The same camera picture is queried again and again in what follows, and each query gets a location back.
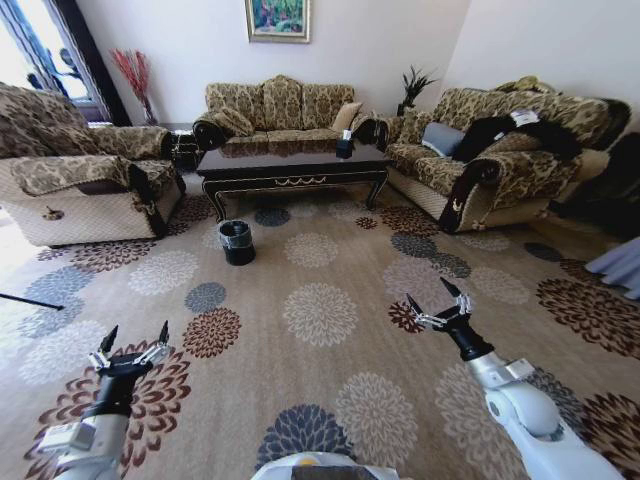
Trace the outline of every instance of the dark wooden coffee table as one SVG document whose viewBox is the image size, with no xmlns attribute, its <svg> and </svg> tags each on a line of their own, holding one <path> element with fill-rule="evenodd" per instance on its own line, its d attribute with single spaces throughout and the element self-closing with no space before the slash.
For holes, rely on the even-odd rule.
<svg viewBox="0 0 640 480">
<path fill-rule="evenodd" d="M 347 159 L 338 158 L 335 150 L 238 157 L 217 149 L 205 154 L 196 171 L 203 177 L 202 190 L 213 203 L 218 221 L 222 221 L 226 212 L 220 196 L 229 192 L 371 183 L 366 205 L 373 209 L 389 176 L 386 167 L 390 163 L 375 146 L 356 142 Z"/>
</svg>

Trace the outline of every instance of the red dried branches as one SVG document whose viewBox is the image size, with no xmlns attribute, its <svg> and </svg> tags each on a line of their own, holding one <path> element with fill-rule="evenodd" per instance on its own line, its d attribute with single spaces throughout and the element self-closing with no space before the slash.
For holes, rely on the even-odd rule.
<svg viewBox="0 0 640 480">
<path fill-rule="evenodd" d="M 111 50 L 111 58 L 131 85 L 133 93 L 141 102 L 147 101 L 149 87 L 149 64 L 144 53 L 135 50 Z"/>
</svg>

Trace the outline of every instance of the black stick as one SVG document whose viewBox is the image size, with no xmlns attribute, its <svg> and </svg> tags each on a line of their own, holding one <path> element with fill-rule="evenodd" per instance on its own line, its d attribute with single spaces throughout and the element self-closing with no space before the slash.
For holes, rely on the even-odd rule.
<svg viewBox="0 0 640 480">
<path fill-rule="evenodd" d="M 0 298 L 6 298 L 7 300 L 15 300 L 16 302 L 28 303 L 30 305 L 38 305 L 39 307 L 54 308 L 55 310 L 62 310 L 62 305 L 51 305 L 50 303 L 38 302 L 36 300 L 29 300 L 26 298 L 14 297 L 13 295 L 7 295 L 6 293 L 0 293 Z"/>
</svg>

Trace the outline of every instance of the gray pillow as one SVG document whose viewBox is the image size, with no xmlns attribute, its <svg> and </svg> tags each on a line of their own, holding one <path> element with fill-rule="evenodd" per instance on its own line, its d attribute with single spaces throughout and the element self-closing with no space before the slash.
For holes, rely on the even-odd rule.
<svg viewBox="0 0 640 480">
<path fill-rule="evenodd" d="M 422 144 L 441 157 L 450 157 L 464 138 L 464 132 L 444 123 L 431 122 L 424 129 Z"/>
</svg>

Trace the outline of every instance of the sofa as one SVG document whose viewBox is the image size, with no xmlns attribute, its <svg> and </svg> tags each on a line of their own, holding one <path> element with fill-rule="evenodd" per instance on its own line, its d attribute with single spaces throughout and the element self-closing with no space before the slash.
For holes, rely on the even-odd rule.
<svg viewBox="0 0 640 480">
<path fill-rule="evenodd" d="M 211 83 L 205 94 L 208 110 L 194 122 L 193 132 L 201 150 L 223 147 L 230 156 L 330 151 L 341 137 L 330 127 L 353 98 L 350 85 L 304 84 L 285 75 L 260 85 Z M 240 112 L 255 131 L 234 134 L 216 115 L 225 107 Z M 359 113 L 352 130 L 367 118 Z"/>
<path fill-rule="evenodd" d="M 430 122 L 465 132 L 476 119 L 523 108 L 571 130 L 582 153 L 561 159 L 527 135 L 511 132 L 465 164 L 421 144 Z M 616 100 L 453 88 L 432 112 L 408 109 L 404 117 L 382 119 L 381 130 L 393 161 L 390 184 L 454 233 L 546 216 L 552 200 L 566 199 L 606 168 L 604 150 L 628 120 L 629 107 Z"/>
<path fill-rule="evenodd" d="M 185 185 L 159 127 L 88 128 L 57 94 L 0 83 L 0 205 L 36 246 L 161 237 Z"/>
</svg>

